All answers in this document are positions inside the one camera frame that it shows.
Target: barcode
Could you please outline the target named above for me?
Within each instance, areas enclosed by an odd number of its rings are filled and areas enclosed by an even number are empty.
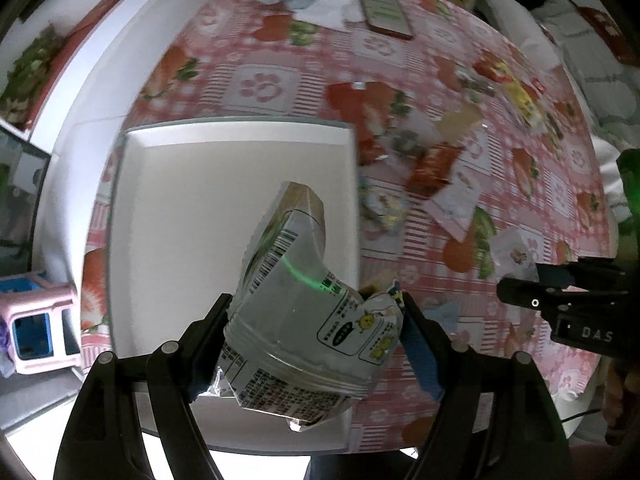
[[[268,274],[273,270],[273,267],[280,261],[281,257],[291,247],[291,244],[298,238],[298,234],[288,229],[283,229],[276,240],[274,241],[271,249],[264,257],[258,272],[255,275],[254,280],[251,282],[249,292],[253,294]]]

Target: blue gripper pad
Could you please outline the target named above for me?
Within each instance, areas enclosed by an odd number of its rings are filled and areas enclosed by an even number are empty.
[[[402,322],[400,342],[420,388],[430,394],[433,400],[439,401],[444,394],[444,389],[438,381],[438,362],[414,320],[407,315]]]

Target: purple object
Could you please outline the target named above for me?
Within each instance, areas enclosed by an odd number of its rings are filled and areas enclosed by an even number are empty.
[[[2,316],[0,316],[0,351],[9,350],[9,327]]]

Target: pink tablecloth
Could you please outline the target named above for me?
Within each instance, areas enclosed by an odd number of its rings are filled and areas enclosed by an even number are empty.
[[[360,138],[384,127],[388,96],[397,91],[404,92],[410,122],[420,129],[459,110],[466,99],[447,76],[442,60],[471,67],[489,51],[522,81],[545,88],[542,100],[561,125],[564,140],[554,149],[548,139],[518,126],[503,101],[485,99],[479,105],[482,127],[466,136],[462,155],[481,185],[479,206],[498,230],[519,227],[539,262],[558,263],[576,254],[607,256],[609,235],[606,215],[598,206],[604,204],[598,166],[562,69],[536,74],[502,35],[447,2],[399,1],[415,31],[412,41],[375,34],[364,23],[347,32],[293,23],[282,7],[253,0],[210,0],[156,67],[126,125],[243,114],[349,120],[353,109],[336,109],[340,99],[331,104],[327,99],[347,88],[366,94],[358,94],[366,116],[356,124]],[[522,173],[524,151],[537,171],[526,171],[523,179],[518,172]],[[98,254],[105,245],[117,160],[116,149],[95,204],[88,251],[97,248]],[[363,282],[389,269],[418,305],[429,308],[455,300],[458,338],[499,356],[510,356],[516,349],[529,351],[552,393],[584,389],[597,356],[552,344],[548,325],[539,318],[534,335],[525,334],[517,309],[508,309],[496,298],[493,275],[481,279],[477,268],[459,273],[449,268],[455,265],[447,267],[443,248],[450,236],[421,211],[420,196],[404,191],[404,178],[384,162],[363,166],[361,173],[370,184],[403,194],[410,204],[398,235],[386,235],[363,220]],[[104,282],[88,273],[85,281],[82,316],[88,330],[83,351],[89,366],[96,347],[108,346],[109,337],[100,323],[107,314],[104,306],[92,303],[99,299]],[[437,404],[418,387],[402,348],[397,348],[380,384],[354,409],[351,450],[417,446],[436,410]]]

